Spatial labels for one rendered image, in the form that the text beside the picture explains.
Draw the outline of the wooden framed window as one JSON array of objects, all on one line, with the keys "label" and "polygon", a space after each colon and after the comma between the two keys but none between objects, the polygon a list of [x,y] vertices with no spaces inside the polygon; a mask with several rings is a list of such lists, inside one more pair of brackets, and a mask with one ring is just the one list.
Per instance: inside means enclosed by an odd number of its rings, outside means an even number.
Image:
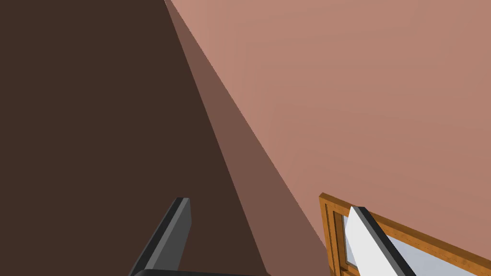
[{"label": "wooden framed window", "polygon": [[[331,276],[360,276],[345,229],[351,204],[319,196]],[[372,214],[416,276],[491,276],[491,261],[400,223]]]}]

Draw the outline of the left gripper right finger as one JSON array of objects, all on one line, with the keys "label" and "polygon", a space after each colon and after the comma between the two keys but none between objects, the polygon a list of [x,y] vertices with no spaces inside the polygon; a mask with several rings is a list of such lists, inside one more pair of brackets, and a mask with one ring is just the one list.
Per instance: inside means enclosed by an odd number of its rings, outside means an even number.
[{"label": "left gripper right finger", "polygon": [[351,206],[345,233],[360,276],[416,276],[366,208]]}]

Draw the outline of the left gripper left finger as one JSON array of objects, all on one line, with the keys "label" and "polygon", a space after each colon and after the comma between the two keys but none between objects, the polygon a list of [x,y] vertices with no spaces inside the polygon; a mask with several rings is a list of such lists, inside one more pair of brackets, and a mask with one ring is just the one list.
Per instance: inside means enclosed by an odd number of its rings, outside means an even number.
[{"label": "left gripper left finger", "polygon": [[191,223],[190,199],[176,198],[145,245],[129,276],[136,276],[144,269],[178,270]]}]

